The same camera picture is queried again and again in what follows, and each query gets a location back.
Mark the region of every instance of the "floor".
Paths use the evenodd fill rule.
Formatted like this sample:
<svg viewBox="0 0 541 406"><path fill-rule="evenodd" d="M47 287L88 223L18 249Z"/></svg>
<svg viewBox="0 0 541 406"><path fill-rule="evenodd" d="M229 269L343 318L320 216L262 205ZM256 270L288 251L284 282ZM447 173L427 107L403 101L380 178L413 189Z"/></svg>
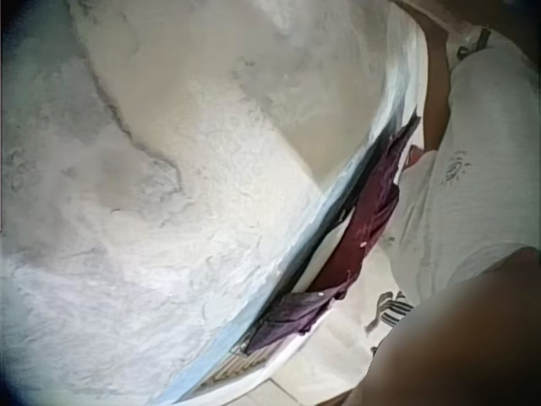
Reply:
<svg viewBox="0 0 541 406"><path fill-rule="evenodd" d="M300 406L273 381L267 381L227 406Z"/></svg>

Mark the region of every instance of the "white clothing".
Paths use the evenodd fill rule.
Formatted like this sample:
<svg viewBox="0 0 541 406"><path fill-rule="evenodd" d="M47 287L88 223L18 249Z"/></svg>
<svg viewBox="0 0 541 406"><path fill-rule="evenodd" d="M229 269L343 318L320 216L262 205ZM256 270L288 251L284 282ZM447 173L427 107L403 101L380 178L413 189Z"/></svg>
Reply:
<svg viewBox="0 0 541 406"><path fill-rule="evenodd" d="M453 71L449 103L440 149L402 174L386 231L393 276L414 305L541 246L536 72L493 39Z"/></svg>

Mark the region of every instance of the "wrinkled fabric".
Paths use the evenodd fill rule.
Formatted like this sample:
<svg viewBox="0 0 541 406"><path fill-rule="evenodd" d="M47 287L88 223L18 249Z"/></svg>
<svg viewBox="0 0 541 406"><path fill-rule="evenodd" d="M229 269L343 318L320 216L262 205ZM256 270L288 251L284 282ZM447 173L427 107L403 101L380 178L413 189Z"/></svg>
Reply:
<svg viewBox="0 0 541 406"><path fill-rule="evenodd" d="M271 303L244 352L252 354L293 333L305 334L329 309L334 300L346 297L358 279L363 260L383 233L399 198L393 179L407 142L420 118L413 114L409 123L390 137L378 162L358 196L352 220L342 240L320 274L304 293L289 293Z"/></svg>

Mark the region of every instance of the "striped fabric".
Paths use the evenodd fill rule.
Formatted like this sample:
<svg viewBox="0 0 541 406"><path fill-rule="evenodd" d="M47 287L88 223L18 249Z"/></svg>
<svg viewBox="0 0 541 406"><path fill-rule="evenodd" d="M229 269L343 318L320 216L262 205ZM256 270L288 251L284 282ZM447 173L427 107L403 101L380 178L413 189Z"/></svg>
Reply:
<svg viewBox="0 0 541 406"><path fill-rule="evenodd" d="M402 292L398 292L396 297L392 292L386 292L378 299L375 319L368 324L364 330L370 334L383 321L387 326L394 327L398 322L413 309ZM377 347L372 347L372 355L375 355L381 343Z"/></svg>

